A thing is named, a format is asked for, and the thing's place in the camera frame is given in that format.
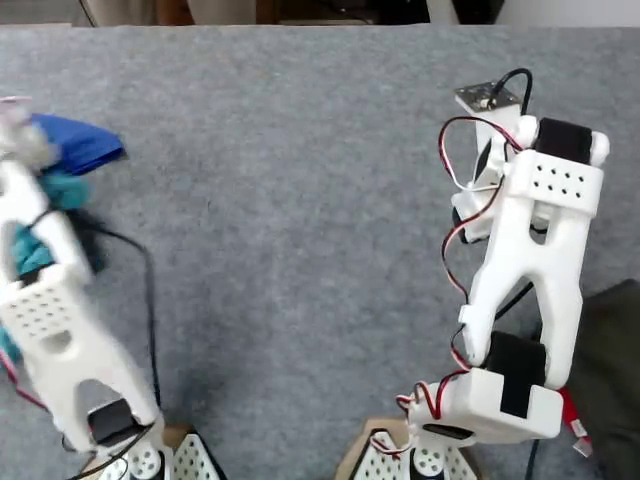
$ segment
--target black wire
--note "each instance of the black wire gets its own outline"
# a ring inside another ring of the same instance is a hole
[[[122,480],[124,476],[127,474],[127,472],[129,471],[129,461],[126,458],[121,458],[120,460],[124,462],[125,467],[124,467],[124,472],[122,472],[122,475],[120,475],[120,478],[118,480]]]
[[[493,89],[491,90],[491,94],[489,95],[489,105],[493,105],[496,101],[496,97],[502,91],[504,86],[507,84],[509,80],[518,75],[524,75],[527,77],[527,86],[524,91],[524,97],[522,98],[522,105],[520,106],[520,114],[526,115],[527,110],[529,109],[529,100],[531,99],[531,90],[533,90],[533,73],[528,68],[520,67],[514,70],[511,70],[509,73],[504,75],[500,80],[496,82]]]
[[[527,463],[527,473],[524,475],[524,480],[533,480],[533,467],[536,463],[536,454],[538,453],[538,447],[540,446],[540,440],[534,440],[531,445],[531,452],[529,453],[529,462]]]
[[[145,303],[147,304],[147,331],[149,335],[149,357],[151,359],[151,375],[153,381],[153,391],[158,407],[162,406],[160,395],[160,376],[158,374],[158,353],[156,348],[156,312],[155,312],[155,275],[153,257],[147,248],[118,232],[109,230],[97,223],[88,222],[82,219],[82,226],[87,230],[106,235],[108,237],[121,240],[140,252],[145,263]]]
[[[87,20],[89,21],[89,25],[91,25],[92,27],[95,28],[96,27],[96,22],[93,20],[93,17],[89,13],[89,9],[84,4],[84,2],[85,2],[85,0],[78,0],[78,3],[80,4],[80,8],[82,8],[82,12],[84,13],[84,16],[87,17]]]
[[[126,447],[124,447],[122,450],[120,450],[120,452],[118,452],[117,455],[114,455],[113,457],[111,457],[109,460],[107,460],[103,464],[98,465],[97,467],[94,467],[91,470],[87,470],[86,472],[82,472],[82,473],[79,473],[78,475],[75,475],[73,477],[69,477],[67,480],[82,480],[83,478],[90,477],[91,475],[95,475],[96,473],[103,471],[108,466],[114,464],[115,462],[117,462],[120,459],[123,459],[122,457],[124,457],[127,454],[127,452],[129,450],[131,450],[135,446],[135,444],[138,443],[142,439],[142,437],[144,437],[147,433],[149,433],[149,430],[151,430],[151,427],[153,427],[154,424],[155,424],[155,422],[150,424],[150,425],[147,425],[140,433],[138,433],[138,435],[136,435],[136,437],[133,440],[131,440],[131,442],[129,442],[127,444]]]
[[[529,293],[529,290],[531,290],[532,288],[533,288],[533,282],[527,283],[518,293],[516,293],[513,296],[511,300],[505,303],[504,307],[498,310],[498,313],[496,313],[495,321],[498,321],[502,317],[504,317],[507,314],[507,312],[509,312],[509,310],[515,307],[518,304],[518,302],[522,300],[524,296],[527,293]]]

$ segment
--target gray carpet surface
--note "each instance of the gray carpet surface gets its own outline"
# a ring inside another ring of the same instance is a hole
[[[638,276],[638,44],[636,30],[0,30],[0,94],[126,142],[127,160],[89,176],[89,208],[156,258],[167,419],[193,422],[232,480],[325,480],[365,418],[454,367],[461,298],[438,257],[454,188],[436,145],[461,113],[453,88],[525,65],[532,113],[610,135],[583,291]],[[470,172],[473,131],[451,140]],[[148,371],[142,264],[104,245],[90,293]],[[483,249],[452,250],[466,282]],[[528,298],[503,328],[536,315]],[[0,426],[1,478],[77,471],[5,383]],[[543,444],[538,478],[598,478],[571,443]],[[477,449],[491,479],[522,478],[528,451]]]

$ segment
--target teal cloth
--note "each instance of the teal cloth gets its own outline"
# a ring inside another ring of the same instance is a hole
[[[89,185],[80,177],[49,173],[40,177],[38,182],[49,197],[51,207],[56,210],[80,208],[89,199]],[[16,260],[16,269],[19,274],[30,272],[53,261],[49,249],[37,240],[27,227],[23,226],[18,227],[16,231],[16,241],[11,253]],[[3,328],[0,328],[0,348],[14,361],[20,359],[20,350]]]

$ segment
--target white plastic part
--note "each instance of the white plastic part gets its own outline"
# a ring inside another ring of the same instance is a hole
[[[202,440],[189,434],[176,450],[173,465],[174,480],[220,480],[218,472]]]
[[[412,403],[409,425],[422,445],[466,447],[474,443],[517,443],[558,435],[562,420],[562,396],[537,385],[531,388],[526,418],[500,410],[504,377],[472,368],[451,381],[442,397],[442,418],[434,420],[426,402]],[[435,398],[438,384],[429,385]],[[442,436],[422,428],[425,424],[454,425],[473,432],[463,440]]]
[[[79,452],[117,451],[94,444],[77,387],[98,381],[119,393],[141,425],[164,424],[153,394],[133,358],[98,320],[98,314],[66,265],[51,265],[38,281],[0,290],[0,318],[24,354],[33,386],[53,422]]]
[[[396,448],[386,431],[374,432],[375,438],[388,448]],[[476,480],[476,474],[460,450],[434,443],[418,443],[400,455],[385,455],[378,452],[369,442],[361,454],[360,463],[352,475],[352,480],[411,480],[413,469],[426,478],[446,480]]]
[[[538,132],[538,121],[535,117],[525,115],[520,117],[514,127],[514,136],[516,141],[523,148],[530,147],[535,141]],[[493,132],[491,137],[491,146],[489,150],[489,156],[487,163],[482,169],[475,182],[470,185],[474,187],[484,187],[490,184],[497,185],[500,178],[503,176],[503,169],[506,164],[505,159],[505,139],[502,135]],[[507,154],[512,157],[511,150],[507,149]],[[491,198],[492,192],[471,192],[463,191],[454,194],[451,197],[451,204],[458,212],[458,216],[464,220],[472,215],[475,215],[480,211]],[[472,222],[464,229],[465,239],[472,243],[478,240],[487,238],[491,233],[491,227],[493,225],[493,217],[497,208],[497,202],[489,210],[487,210],[479,219]],[[542,221],[543,225],[549,220],[549,216],[546,215],[547,211],[538,208],[535,211],[532,223],[536,226]]]
[[[15,228],[40,218],[32,233],[50,250],[56,263],[67,265],[83,284],[93,277],[87,259],[66,216],[51,212],[44,217],[49,201],[31,171],[18,160],[0,161],[0,288],[17,277],[11,247]]]
[[[536,287],[547,349],[546,383],[564,385],[571,368],[582,309],[578,286],[591,219],[596,215],[602,170],[526,150],[505,168],[485,261],[469,304],[460,310],[469,360],[482,364],[500,303],[522,277]],[[537,203],[554,208],[544,245],[529,234]]]
[[[12,155],[35,172],[50,167],[58,158],[58,149],[31,121],[27,99],[0,98],[0,156]]]
[[[458,104],[460,104],[460,106],[470,115],[497,123],[509,132],[516,129],[518,119],[520,118],[519,104],[477,112],[467,105],[459,96],[456,96],[456,102],[458,102]],[[491,141],[491,137],[493,137],[494,134],[495,130],[493,127],[482,122],[476,122],[476,146],[478,154],[484,150],[484,147]]]

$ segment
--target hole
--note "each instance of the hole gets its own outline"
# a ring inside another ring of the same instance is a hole
[[[42,327],[41,330],[45,332],[47,329],[46,327]],[[69,330],[63,330],[62,332],[43,338],[42,348],[44,348],[47,353],[60,355],[65,353],[71,347],[72,343],[73,338],[71,337],[71,332],[69,332]]]

